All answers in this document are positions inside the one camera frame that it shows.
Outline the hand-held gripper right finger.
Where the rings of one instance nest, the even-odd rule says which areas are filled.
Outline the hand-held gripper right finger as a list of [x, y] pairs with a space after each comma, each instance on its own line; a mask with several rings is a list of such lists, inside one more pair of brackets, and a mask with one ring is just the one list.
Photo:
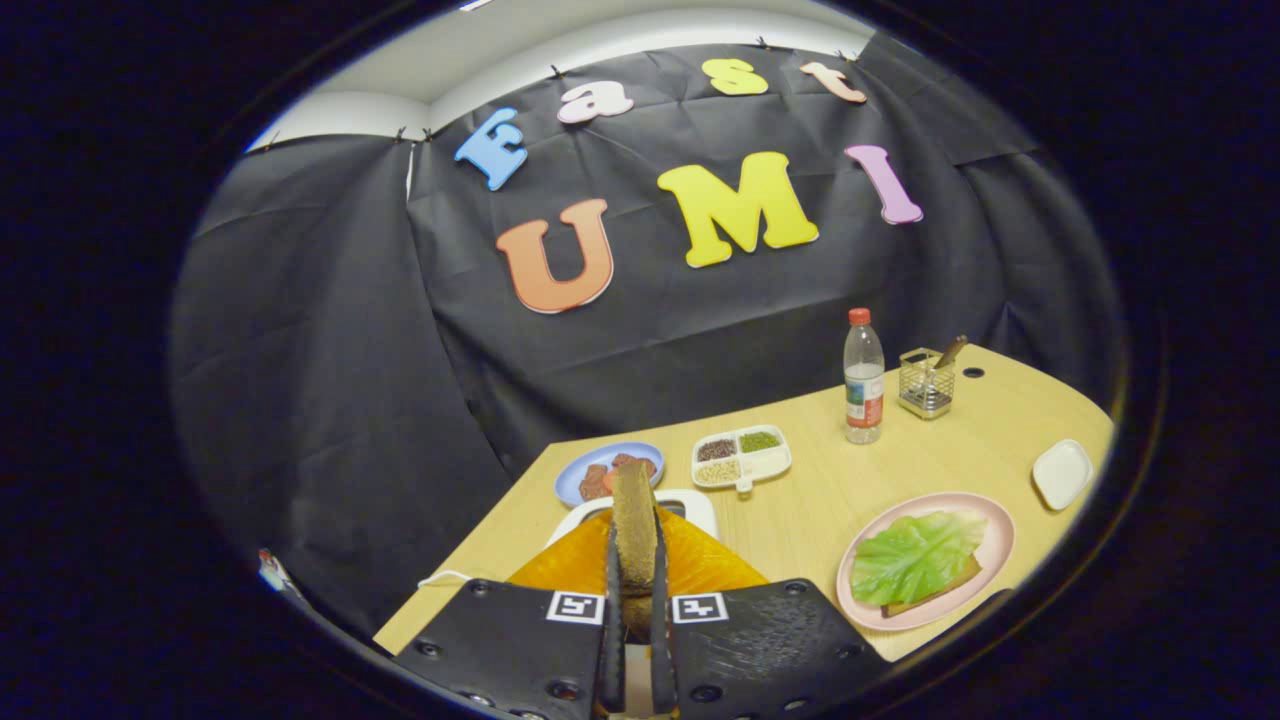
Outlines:
[[652, 705], [673, 719], [814, 719], [856, 703], [890, 662], [803, 578], [675, 593], [660, 519]]

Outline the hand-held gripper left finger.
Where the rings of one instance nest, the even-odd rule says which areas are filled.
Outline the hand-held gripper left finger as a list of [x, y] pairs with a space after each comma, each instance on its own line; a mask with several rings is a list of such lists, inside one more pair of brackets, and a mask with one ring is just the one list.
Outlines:
[[568, 570], [594, 591], [477, 578], [396, 656], [402, 667], [475, 705], [521, 717], [596, 719], [625, 707], [625, 623], [609, 514], [600, 511], [552, 547], [577, 541]]

